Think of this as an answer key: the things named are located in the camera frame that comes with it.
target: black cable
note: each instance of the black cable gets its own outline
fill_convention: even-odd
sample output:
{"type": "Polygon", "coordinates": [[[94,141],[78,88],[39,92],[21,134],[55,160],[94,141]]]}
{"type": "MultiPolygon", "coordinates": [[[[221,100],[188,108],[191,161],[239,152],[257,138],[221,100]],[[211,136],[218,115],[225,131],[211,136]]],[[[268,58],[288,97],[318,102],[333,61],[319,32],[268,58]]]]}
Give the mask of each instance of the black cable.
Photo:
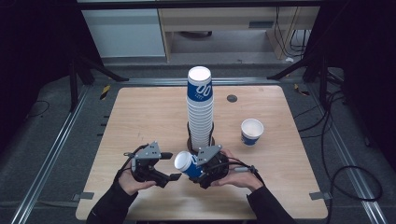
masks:
{"type": "Polygon", "coordinates": [[[243,164],[243,166],[249,167],[248,165],[246,165],[244,162],[238,160],[237,158],[233,158],[233,157],[227,157],[227,158],[228,158],[228,160],[231,159],[231,160],[239,161],[243,164]]]}
{"type": "MultiPolygon", "coordinates": [[[[383,194],[383,189],[382,189],[382,185],[379,182],[379,180],[373,175],[371,174],[368,170],[361,168],[359,166],[355,166],[355,165],[347,165],[347,166],[342,166],[341,168],[339,168],[333,176],[330,176],[328,167],[326,165],[326,160],[324,157],[324,133],[326,130],[326,126],[327,126],[327,122],[329,121],[329,118],[332,116],[332,103],[335,102],[335,100],[333,99],[333,97],[335,96],[335,94],[332,94],[329,99],[328,102],[330,102],[328,104],[328,113],[325,119],[325,122],[323,124],[322,127],[322,131],[321,131],[321,137],[320,137],[320,151],[321,151],[321,159],[322,159],[322,163],[323,163],[323,168],[325,170],[326,176],[329,178],[329,180],[331,181],[331,186],[330,186],[330,194],[332,195],[334,188],[338,189],[341,193],[343,193],[344,195],[346,195],[347,197],[354,199],[354,200],[358,200],[358,201],[364,201],[364,202],[375,202],[377,200],[379,200],[382,197],[383,194]],[[374,197],[374,198],[362,198],[362,197],[358,197],[355,196],[353,194],[350,194],[348,192],[346,192],[344,189],[340,188],[338,185],[335,184],[335,178],[345,169],[359,169],[361,171],[363,171],[364,173],[366,173],[367,175],[369,175],[374,181],[375,183],[379,186],[379,192],[378,194],[374,197]]],[[[326,223],[329,224],[332,218],[332,199],[330,199],[329,202],[329,215],[327,216],[327,220],[326,223]]]]}
{"type": "Polygon", "coordinates": [[[145,145],[143,145],[143,146],[138,147],[137,149],[134,150],[133,153],[125,153],[125,154],[124,154],[125,156],[128,156],[128,160],[126,160],[126,162],[122,165],[122,167],[117,171],[117,174],[116,174],[116,176],[114,177],[114,182],[118,181],[119,178],[120,178],[120,176],[121,176],[121,174],[122,174],[122,172],[124,172],[124,171],[127,170],[127,169],[131,169],[131,174],[133,173],[133,171],[132,171],[132,166],[131,166],[131,167],[128,167],[128,168],[125,168],[125,166],[128,164],[128,162],[129,162],[132,158],[134,158],[134,155],[135,155],[140,149],[143,149],[143,148],[147,147],[148,145],[149,145],[149,144],[145,144],[145,145]]]}
{"type": "Polygon", "coordinates": [[[301,56],[301,54],[300,54],[300,55],[294,55],[294,54],[288,53],[288,51],[287,51],[287,49],[286,49],[286,46],[285,46],[285,41],[284,41],[284,39],[283,39],[282,32],[281,32],[281,30],[280,30],[280,26],[279,26],[278,20],[279,20],[279,7],[276,7],[276,22],[275,22],[275,26],[274,26],[274,36],[275,36],[276,42],[277,42],[277,44],[280,46],[280,48],[281,48],[283,54],[285,54],[285,55],[288,56],[288,57],[298,57],[298,56],[301,56]],[[276,28],[277,28],[277,30],[279,31],[281,41],[279,41],[278,38],[277,38],[277,36],[276,36],[276,28]]]}
{"type": "MultiPolygon", "coordinates": [[[[332,93],[332,94],[330,95],[330,97],[328,98],[328,101],[326,102],[326,105],[330,105],[330,104],[332,104],[334,101],[339,100],[339,99],[342,99],[343,97],[337,98],[337,99],[335,99],[335,100],[333,99],[333,97],[334,97],[336,94],[340,93],[340,92],[341,92],[341,91],[335,91],[334,93],[332,93]]],[[[311,126],[309,126],[309,127],[306,127],[306,128],[301,129],[301,130],[298,130],[298,132],[299,132],[299,133],[302,133],[302,132],[305,132],[305,131],[307,131],[307,130],[310,130],[310,129],[313,129],[313,128],[317,127],[317,126],[326,118],[326,116],[327,116],[327,114],[328,114],[328,111],[329,111],[329,110],[326,110],[325,113],[323,114],[323,116],[321,117],[321,119],[318,120],[316,123],[314,123],[313,125],[311,125],[311,126]]]]}
{"type": "Polygon", "coordinates": [[[314,107],[309,108],[309,109],[305,110],[304,112],[301,112],[300,114],[294,116],[293,118],[296,119],[296,118],[300,117],[301,115],[306,114],[306,113],[308,113],[309,111],[311,111],[311,110],[313,110],[313,109],[315,109],[315,108],[317,108],[317,107],[319,107],[319,106],[320,106],[320,105],[315,105],[314,107]]]}
{"type": "Polygon", "coordinates": [[[40,115],[44,114],[50,108],[50,103],[48,101],[40,100],[40,101],[36,101],[36,103],[46,103],[47,104],[47,108],[45,108],[44,111],[42,111],[42,112],[40,112],[38,114],[29,115],[27,118],[33,118],[33,117],[40,116],[40,115]]]}
{"type": "Polygon", "coordinates": [[[302,136],[301,138],[303,139],[303,138],[321,137],[323,134],[327,133],[330,130],[331,127],[332,127],[332,123],[330,124],[329,128],[324,133],[320,133],[320,134],[317,134],[317,135],[302,136]]]}
{"type": "Polygon", "coordinates": [[[293,45],[293,44],[291,43],[291,41],[292,41],[292,39],[294,38],[294,36],[296,36],[296,41],[297,41],[298,44],[300,44],[300,41],[298,40],[297,34],[298,34],[298,30],[294,30],[294,31],[293,31],[293,34],[291,35],[291,39],[290,39],[290,42],[289,42],[290,49],[292,49],[292,50],[294,50],[294,51],[297,51],[297,52],[301,52],[302,54],[301,54],[300,56],[303,56],[303,55],[304,55],[304,52],[305,52],[305,37],[306,37],[306,30],[304,30],[304,37],[303,37],[303,44],[302,44],[302,45],[293,45]]]}
{"type": "Polygon", "coordinates": [[[216,164],[214,166],[211,166],[211,167],[207,168],[207,171],[211,171],[211,170],[214,170],[216,168],[219,168],[221,166],[226,166],[226,165],[241,165],[241,166],[250,168],[250,166],[245,165],[244,163],[239,162],[239,161],[228,161],[228,162],[223,162],[223,163],[219,163],[219,164],[216,164]]]}

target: sleeve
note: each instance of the sleeve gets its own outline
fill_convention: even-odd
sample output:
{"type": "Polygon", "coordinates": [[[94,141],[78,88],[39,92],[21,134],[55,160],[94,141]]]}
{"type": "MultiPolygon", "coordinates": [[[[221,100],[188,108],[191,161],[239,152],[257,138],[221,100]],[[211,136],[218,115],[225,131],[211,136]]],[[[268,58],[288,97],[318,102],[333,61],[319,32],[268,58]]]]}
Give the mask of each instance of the sleeve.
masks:
{"type": "Polygon", "coordinates": [[[121,224],[123,223],[128,209],[138,193],[128,195],[114,182],[105,195],[93,207],[87,218],[87,224],[121,224]]]}
{"type": "Polygon", "coordinates": [[[266,187],[261,187],[247,196],[256,214],[258,224],[295,224],[296,221],[286,212],[279,201],[266,187]]]}

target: metal bracket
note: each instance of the metal bracket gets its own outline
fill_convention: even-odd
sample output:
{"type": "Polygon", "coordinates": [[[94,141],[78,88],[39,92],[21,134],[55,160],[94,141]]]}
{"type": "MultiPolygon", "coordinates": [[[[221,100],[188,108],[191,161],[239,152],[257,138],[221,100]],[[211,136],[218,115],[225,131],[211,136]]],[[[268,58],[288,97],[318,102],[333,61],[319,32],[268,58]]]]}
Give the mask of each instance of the metal bracket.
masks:
{"type": "Polygon", "coordinates": [[[212,160],[216,154],[222,149],[221,145],[212,147],[200,147],[198,151],[198,162],[197,165],[202,165],[212,160]]]}
{"type": "Polygon", "coordinates": [[[135,159],[139,160],[150,160],[150,159],[160,159],[161,158],[161,151],[160,147],[158,146],[158,142],[154,141],[147,147],[143,148],[142,150],[138,151],[135,155],[135,159]]]}
{"type": "Polygon", "coordinates": [[[309,193],[309,196],[311,197],[311,200],[318,200],[318,199],[323,199],[324,201],[332,199],[332,195],[330,192],[311,192],[309,193]]]}
{"type": "Polygon", "coordinates": [[[74,194],[72,201],[78,202],[80,199],[91,200],[93,198],[93,192],[81,192],[80,194],[74,194]]]}

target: blue and white paper cup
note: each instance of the blue and white paper cup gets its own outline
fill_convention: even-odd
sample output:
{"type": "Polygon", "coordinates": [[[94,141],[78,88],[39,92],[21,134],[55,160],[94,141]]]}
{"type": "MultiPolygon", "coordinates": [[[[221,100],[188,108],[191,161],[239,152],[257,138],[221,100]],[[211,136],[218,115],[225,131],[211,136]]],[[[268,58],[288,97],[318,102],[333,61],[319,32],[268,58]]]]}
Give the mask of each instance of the blue and white paper cup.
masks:
{"type": "Polygon", "coordinates": [[[241,140],[247,146],[254,146],[264,132],[264,126],[256,119],[245,119],[241,125],[241,140]]]}
{"type": "Polygon", "coordinates": [[[188,151],[181,151],[175,158],[175,167],[189,177],[199,177],[201,166],[197,166],[197,157],[188,151]]]}
{"type": "Polygon", "coordinates": [[[212,76],[208,68],[195,66],[190,69],[187,96],[192,106],[206,106],[213,102],[212,76]]]}

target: stack of paper cups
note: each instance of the stack of paper cups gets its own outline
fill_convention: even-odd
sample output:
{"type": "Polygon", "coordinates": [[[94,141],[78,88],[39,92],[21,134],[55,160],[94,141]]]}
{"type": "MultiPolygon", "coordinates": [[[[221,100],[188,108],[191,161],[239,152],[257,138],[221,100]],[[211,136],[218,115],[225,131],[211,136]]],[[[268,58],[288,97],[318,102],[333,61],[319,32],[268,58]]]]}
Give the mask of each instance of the stack of paper cups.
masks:
{"type": "Polygon", "coordinates": [[[187,84],[187,109],[192,149],[210,146],[213,125],[213,90],[210,70],[196,66],[190,69],[187,84]]]}

